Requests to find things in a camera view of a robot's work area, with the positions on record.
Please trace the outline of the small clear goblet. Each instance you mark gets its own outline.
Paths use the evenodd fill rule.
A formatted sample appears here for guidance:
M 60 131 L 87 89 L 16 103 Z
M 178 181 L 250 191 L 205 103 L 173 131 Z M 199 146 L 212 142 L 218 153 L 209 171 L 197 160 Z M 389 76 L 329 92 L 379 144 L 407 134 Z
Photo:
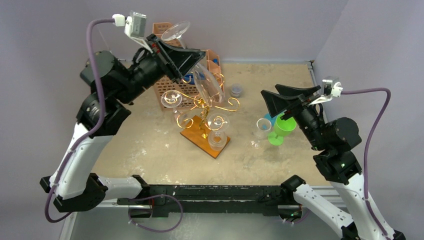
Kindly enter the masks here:
M 272 130 L 272 123 L 266 118 L 260 118 L 255 124 L 253 138 L 250 141 L 250 146 L 254 149 L 260 149 L 265 144 L 268 134 Z

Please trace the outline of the tall clear flute glass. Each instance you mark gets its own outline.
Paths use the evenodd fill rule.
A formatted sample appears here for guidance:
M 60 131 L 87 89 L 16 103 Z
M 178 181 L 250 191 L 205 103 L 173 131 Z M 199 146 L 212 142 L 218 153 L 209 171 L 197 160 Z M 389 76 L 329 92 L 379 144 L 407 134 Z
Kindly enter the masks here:
M 171 26 L 162 34 L 161 39 L 169 42 L 178 40 L 182 48 L 186 49 L 182 36 L 189 29 L 191 23 L 189 21 L 181 21 Z M 224 93 L 216 79 L 216 77 L 201 63 L 197 63 L 190 72 L 193 75 L 194 84 L 199 92 L 200 97 L 209 106 L 219 104 L 224 99 Z

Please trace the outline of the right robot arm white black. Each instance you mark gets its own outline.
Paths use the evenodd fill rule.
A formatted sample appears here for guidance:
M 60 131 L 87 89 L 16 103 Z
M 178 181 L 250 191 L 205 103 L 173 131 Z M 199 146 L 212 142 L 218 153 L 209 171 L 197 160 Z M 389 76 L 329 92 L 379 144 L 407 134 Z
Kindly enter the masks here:
M 277 84 L 262 90 L 268 112 L 277 120 L 293 118 L 313 150 L 320 174 L 338 192 L 346 211 L 330 203 L 299 176 L 281 184 L 280 196 L 297 202 L 324 221 L 342 240 L 403 240 L 405 235 L 384 219 L 369 192 L 368 164 L 360 164 L 352 149 L 361 143 L 357 123 L 348 117 L 326 122 L 322 103 L 347 94 L 340 84 L 318 94 L 320 86 L 297 88 Z

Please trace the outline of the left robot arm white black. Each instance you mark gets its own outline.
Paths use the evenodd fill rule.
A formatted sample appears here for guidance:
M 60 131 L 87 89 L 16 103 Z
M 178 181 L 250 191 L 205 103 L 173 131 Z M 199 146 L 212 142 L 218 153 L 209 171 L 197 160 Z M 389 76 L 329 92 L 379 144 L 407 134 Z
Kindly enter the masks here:
M 131 199 L 138 205 L 148 201 L 149 185 L 139 175 L 108 178 L 92 169 L 131 114 L 126 105 L 163 77 L 180 81 L 205 55 L 203 50 L 172 46 L 151 34 L 130 67 L 106 50 L 86 62 L 80 78 L 90 94 L 77 113 L 69 148 L 57 171 L 40 180 L 59 212 L 89 211 L 109 199 Z

